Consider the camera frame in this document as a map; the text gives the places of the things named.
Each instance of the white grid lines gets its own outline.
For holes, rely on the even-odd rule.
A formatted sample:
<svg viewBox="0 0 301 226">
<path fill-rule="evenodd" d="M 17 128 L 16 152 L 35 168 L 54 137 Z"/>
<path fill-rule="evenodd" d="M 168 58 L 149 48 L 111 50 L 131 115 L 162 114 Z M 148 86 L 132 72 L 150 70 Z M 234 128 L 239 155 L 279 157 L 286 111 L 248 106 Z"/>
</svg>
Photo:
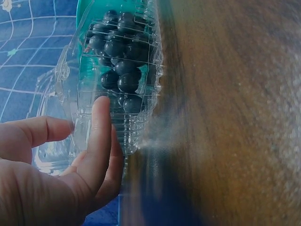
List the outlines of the white grid lines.
<svg viewBox="0 0 301 226">
<path fill-rule="evenodd" d="M 25 91 L 25 90 L 18 90 L 18 89 L 8 89 L 8 88 L 3 88 L 3 87 L 0 87 L 0 90 L 8 91 L 8 92 L 13 92 L 13 93 L 25 93 L 25 94 L 39 94 L 39 95 L 42 95 L 42 93 L 35 92 L 35 91 Z"/>
<path fill-rule="evenodd" d="M 32 34 L 32 31 L 33 31 L 33 16 L 32 16 L 31 0 L 28 0 L 28 4 L 29 4 L 29 9 L 30 9 L 30 14 L 31 14 L 31 17 L 32 17 L 32 18 L 31 18 L 31 20 L 32 20 L 32 29 L 31 29 L 31 32 L 30 32 L 30 34 L 29 34 L 29 36 L 28 36 L 28 37 L 30 37 L 31 34 Z M 26 64 L 26 65 L 28 65 L 28 64 L 31 62 L 31 60 L 32 60 L 32 59 L 34 58 L 34 56 L 37 54 L 37 52 L 39 51 L 39 49 L 40 49 L 40 48 L 41 48 L 41 47 L 42 47 L 42 46 L 43 46 L 43 45 L 51 38 L 51 36 L 52 36 L 52 35 L 54 34 L 54 32 L 55 32 L 56 23 L 57 23 L 57 22 L 56 22 L 55 0 L 53 0 L 53 10 L 54 10 L 54 13 L 55 13 L 55 23 L 54 23 L 54 25 L 53 25 L 52 33 L 51 33 L 51 35 L 50 35 L 48 38 L 46 38 L 46 39 L 44 40 L 44 42 L 40 45 L 40 47 L 34 52 L 34 54 L 32 55 L 32 57 L 27 61 L 27 64 Z M 24 39 L 24 40 L 21 42 L 21 44 L 18 46 L 17 49 L 19 49 L 20 46 L 21 46 L 27 39 L 28 39 L 28 38 Z M 11 56 L 7 59 L 7 61 L 6 61 L 3 65 L 5 65 L 5 64 L 9 61 L 10 58 L 11 58 Z M 20 72 L 20 74 L 18 75 L 16 81 L 14 82 L 14 85 L 13 85 L 13 87 L 12 87 L 12 90 L 15 89 L 15 86 L 16 86 L 16 84 L 17 84 L 19 78 L 20 78 L 21 75 L 23 74 L 25 68 L 26 68 L 26 67 L 24 67 L 24 68 L 22 69 L 22 71 Z M 4 107 L 3 107 L 2 112 L 1 112 L 1 115 L 0 115 L 0 121 L 2 120 L 4 111 L 5 111 L 5 109 L 6 109 L 6 106 L 7 106 L 7 104 L 8 104 L 8 101 L 9 101 L 11 95 L 12 95 L 12 91 L 9 92 L 8 98 L 7 98 L 7 100 L 6 100 L 5 104 L 4 104 Z"/>
<path fill-rule="evenodd" d="M 31 18 L 23 18 L 23 19 L 17 19 L 17 20 L 12 20 L 12 22 L 18 22 L 18 21 L 25 21 L 25 20 L 36 20 L 36 19 L 47 19 L 47 18 L 76 18 L 76 16 L 36 16 L 36 17 L 31 17 Z M 8 24 L 11 21 L 4 21 L 0 22 L 1 24 Z"/>
<path fill-rule="evenodd" d="M 13 18 L 11 17 L 11 13 L 9 12 L 9 18 L 10 18 L 10 21 L 11 22 L 11 34 L 10 34 L 10 38 L 8 40 L 6 40 L 6 42 L 0 47 L 0 50 L 3 48 L 3 46 L 6 45 L 6 43 L 11 40 L 11 38 L 13 37 L 13 34 L 14 34 L 14 22 L 13 22 Z"/>
</svg>

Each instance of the plastic clamshell container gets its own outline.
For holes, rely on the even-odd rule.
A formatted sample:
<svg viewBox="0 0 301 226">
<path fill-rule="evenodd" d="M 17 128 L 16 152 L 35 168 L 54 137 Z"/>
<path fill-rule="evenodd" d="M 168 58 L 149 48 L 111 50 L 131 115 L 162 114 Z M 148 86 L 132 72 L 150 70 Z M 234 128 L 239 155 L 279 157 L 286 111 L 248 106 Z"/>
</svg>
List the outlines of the plastic clamshell container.
<svg viewBox="0 0 301 226">
<path fill-rule="evenodd" d="M 55 69 L 55 90 L 74 124 L 75 152 L 87 148 L 94 101 L 107 96 L 124 155 L 132 154 L 157 104 L 163 75 L 156 1 L 89 2 L 79 2 L 86 9 Z"/>
</svg>

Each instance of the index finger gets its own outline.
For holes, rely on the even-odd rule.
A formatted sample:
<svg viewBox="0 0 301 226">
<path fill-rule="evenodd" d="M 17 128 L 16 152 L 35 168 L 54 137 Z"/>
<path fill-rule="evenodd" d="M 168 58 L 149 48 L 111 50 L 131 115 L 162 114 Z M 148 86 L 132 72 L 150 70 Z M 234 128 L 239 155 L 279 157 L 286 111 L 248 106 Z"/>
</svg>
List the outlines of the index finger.
<svg viewBox="0 0 301 226">
<path fill-rule="evenodd" d="M 87 154 L 77 168 L 77 174 L 95 196 L 105 178 L 111 152 L 110 100 L 99 97 L 92 108 L 92 129 Z"/>
<path fill-rule="evenodd" d="M 9 121 L 5 124 L 20 128 L 32 147 L 37 147 L 45 142 L 64 140 L 71 133 L 70 124 L 67 120 L 48 116 Z"/>
</svg>

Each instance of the finger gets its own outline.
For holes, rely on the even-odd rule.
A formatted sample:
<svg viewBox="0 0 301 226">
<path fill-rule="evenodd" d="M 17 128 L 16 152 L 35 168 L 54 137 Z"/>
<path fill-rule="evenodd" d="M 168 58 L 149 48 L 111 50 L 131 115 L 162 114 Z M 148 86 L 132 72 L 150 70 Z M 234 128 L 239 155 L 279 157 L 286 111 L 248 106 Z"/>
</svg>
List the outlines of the finger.
<svg viewBox="0 0 301 226">
<path fill-rule="evenodd" d="M 27 136 L 32 147 L 45 142 L 64 140 L 71 133 L 68 121 L 47 116 L 10 121 L 5 124 L 20 128 Z"/>
<path fill-rule="evenodd" d="M 87 151 L 82 151 L 78 154 L 78 156 L 73 160 L 71 166 L 69 166 L 63 173 L 60 174 L 60 177 L 67 175 L 69 173 L 76 173 L 77 167 L 81 163 L 81 161 L 85 158 Z"/>
<path fill-rule="evenodd" d="M 112 147 L 109 168 L 105 175 L 104 182 L 89 208 L 89 213 L 102 208 L 119 194 L 123 165 L 124 158 L 122 149 L 117 139 L 116 130 L 112 128 Z"/>
<path fill-rule="evenodd" d="M 95 197 L 108 169 L 110 152 L 110 100 L 99 97 L 92 107 L 92 125 L 86 156 L 77 167 L 77 173 L 72 175 L 73 181 L 70 181 L 70 175 L 66 175 L 66 180 L 71 182 L 70 186 L 76 195 Z"/>
</svg>

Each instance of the blurred surface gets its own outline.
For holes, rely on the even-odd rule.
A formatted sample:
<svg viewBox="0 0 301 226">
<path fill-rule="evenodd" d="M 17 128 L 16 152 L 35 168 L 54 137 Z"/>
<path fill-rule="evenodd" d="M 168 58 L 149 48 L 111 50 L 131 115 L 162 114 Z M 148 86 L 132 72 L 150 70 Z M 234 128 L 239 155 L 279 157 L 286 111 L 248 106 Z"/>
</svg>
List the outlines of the blurred surface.
<svg viewBox="0 0 301 226">
<path fill-rule="evenodd" d="M 44 92 L 35 92 L 37 78 L 56 66 L 69 44 L 76 5 L 75 0 L 0 0 L 0 122 L 26 118 L 32 103 L 30 115 L 36 115 Z M 84 225 L 117 225 L 118 210 L 117 198 Z"/>
<path fill-rule="evenodd" d="M 300 1 L 159 7 L 166 76 L 123 225 L 300 224 Z"/>
</svg>

